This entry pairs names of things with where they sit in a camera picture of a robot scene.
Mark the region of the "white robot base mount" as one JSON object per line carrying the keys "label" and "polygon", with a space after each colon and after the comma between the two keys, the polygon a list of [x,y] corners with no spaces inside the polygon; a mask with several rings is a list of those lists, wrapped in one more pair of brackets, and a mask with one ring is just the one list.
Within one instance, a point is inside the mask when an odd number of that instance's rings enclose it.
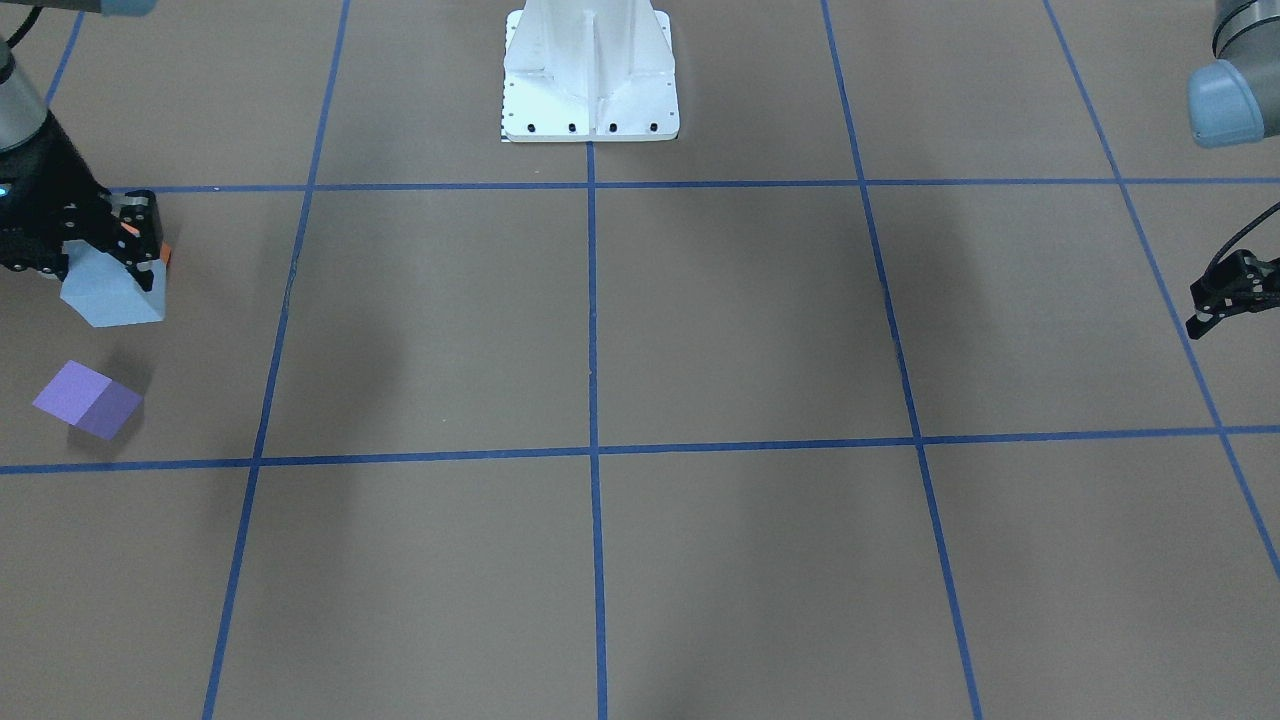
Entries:
{"label": "white robot base mount", "polygon": [[672,23],[652,3],[526,1],[504,29],[503,141],[678,137]]}

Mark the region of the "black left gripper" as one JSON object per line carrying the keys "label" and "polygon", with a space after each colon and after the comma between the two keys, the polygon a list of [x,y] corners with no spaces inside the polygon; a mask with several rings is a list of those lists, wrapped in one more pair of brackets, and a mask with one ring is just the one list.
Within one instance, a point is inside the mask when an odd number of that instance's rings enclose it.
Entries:
{"label": "black left gripper", "polygon": [[1190,284],[1194,304],[1185,320],[1189,340],[1201,340],[1235,311],[1277,309],[1277,260],[1265,261],[1248,250],[1236,250],[1215,268],[1215,288],[1207,281]]}

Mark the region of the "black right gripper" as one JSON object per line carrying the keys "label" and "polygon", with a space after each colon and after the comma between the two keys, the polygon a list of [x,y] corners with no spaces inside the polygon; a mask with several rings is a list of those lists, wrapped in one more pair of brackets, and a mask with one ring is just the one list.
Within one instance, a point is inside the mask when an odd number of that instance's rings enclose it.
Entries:
{"label": "black right gripper", "polygon": [[82,240],[110,252],[143,293],[154,290],[163,254],[157,196],[136,190],[108,197],[55,115],[3,152],[3,191],[4,269],[64,281],[69,258],[63,245]]}

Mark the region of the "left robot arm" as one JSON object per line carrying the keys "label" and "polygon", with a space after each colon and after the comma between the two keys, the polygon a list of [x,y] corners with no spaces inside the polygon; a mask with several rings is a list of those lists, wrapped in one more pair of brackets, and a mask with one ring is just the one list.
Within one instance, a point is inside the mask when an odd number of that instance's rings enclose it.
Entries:
{"label": "left robot arm", "polygon": [[[1279,133],[1279,4],[1217,1],[1212,26],[1213,60],[1187,81],[1187,114],[1199,149],[1229,149]],[[1220,322],[1279,305],[1277,260],[1258,258],[1239,243],[1277,215],[1272,205],[1233,234],[1190,287],[1189,340]]]}

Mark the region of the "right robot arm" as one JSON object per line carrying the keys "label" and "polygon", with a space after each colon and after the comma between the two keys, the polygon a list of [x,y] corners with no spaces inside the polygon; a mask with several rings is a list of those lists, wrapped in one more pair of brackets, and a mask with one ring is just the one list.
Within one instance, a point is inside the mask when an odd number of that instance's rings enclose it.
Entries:
{"label": "right robot arm", "polygon": [[83,241],[113,258],[143,292],[163,254],[157,199],[150,190],[114,193],[90,165],[22,70],[15,46],[44,10],[142,17],[154,1],[26,1],[28,15],[3,38],[1,260],[10,272],[35,270],[64,281],[65,243]]}

